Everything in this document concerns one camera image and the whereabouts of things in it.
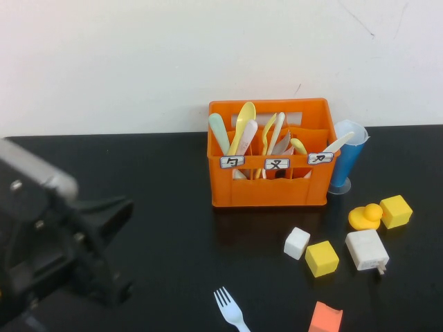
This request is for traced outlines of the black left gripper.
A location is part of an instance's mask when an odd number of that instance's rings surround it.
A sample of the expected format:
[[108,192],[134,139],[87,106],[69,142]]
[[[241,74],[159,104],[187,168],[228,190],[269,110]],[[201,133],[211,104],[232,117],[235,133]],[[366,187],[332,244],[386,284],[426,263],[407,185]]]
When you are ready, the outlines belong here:
[[108,260],[110,244],[132,217],[124,196],[70,206],[1,207],[1,305],[25,311],[65,284],[104,305],[132,296],[132,280]]

